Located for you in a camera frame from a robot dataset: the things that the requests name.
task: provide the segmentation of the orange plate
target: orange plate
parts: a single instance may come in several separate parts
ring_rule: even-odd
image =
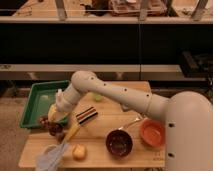
[[[140,126],[140,136],[148,145],[162,147],[165,144],[165,127],[158,121],[144,119]]]

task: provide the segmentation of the green plastic basket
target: green plastic basket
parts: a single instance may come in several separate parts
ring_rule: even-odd
[[[33,84],[20,121],[20,127],[39,128],[38,120],[41,116],[48,114],[50,106],[55,103],[56,92],[58,89],[66,89],[69,83],[68,80],[65,80]],[[68,118],[64,118],[59,123],[67,124]]]

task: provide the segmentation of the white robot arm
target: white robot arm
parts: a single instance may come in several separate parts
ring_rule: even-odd
[[[56,108],[70,112],[87,92],[111,98],[166,126],[166,171],[213,170],[213,107],[202,95],[182,92],[172,98],[116,86],[92,72],[78,71],[56,96]]]

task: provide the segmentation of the food item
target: food item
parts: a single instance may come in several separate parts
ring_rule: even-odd
[[[67,112],[57,111],[55,104],[52,104],[48,111],[48,120],[49,120],[49,122],[58,122],[61,119],[65,118],[68,114],[69,113],[67,113]]]
[[[83,160],[85,159],[87,154],[86,146],[77,144],[72,151],[73,158],[75,160]]]
[[[48,121],[48,117],[47,116],[41,116],[38,120],[39,124],[43,127],[43,128],[47,128],[49,121]]]
[[[48,130],[50,135],[55,136],[56,133],[61,133],[63,131],[63,126],[58,123],[50,122],[48,125]]]
[[[98,93],[93,93],[93,100],[96,101],[96,102],[100,102],[102,101],[103,99],[103,96],[98,94]]]

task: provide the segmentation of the wooden tabletop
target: wooden tabletop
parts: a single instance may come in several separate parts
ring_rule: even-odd
[[[148,82],[113,83],[150,92]],[[106,97],[104,97],[101,102],[95,102],[92,93],[88,93],[81,99],[74,113],[80,113],[91,106],[93,106],[99,114],[95,119],[82,126],[75,137],[71,139],[71,146],[61,160],[61,168],[164,167],[164,149],[152,149],[141,141],[139,137],[140,122],[126,129],[133,140],[131,153],[120,159],[112,157],[105,146],[107,134],[125,123],[133,121],[137,113],[134,111],[123,112],[120,104]],[[57,144],[57,142],[49,133],[31,132],[23,149],[19,166],[21,168],[34,168],[36,157],[51,144]],[[85,145],[88,152],[86,159],[80,162],[74,160],[72,157],[72,149],[76,144]]]

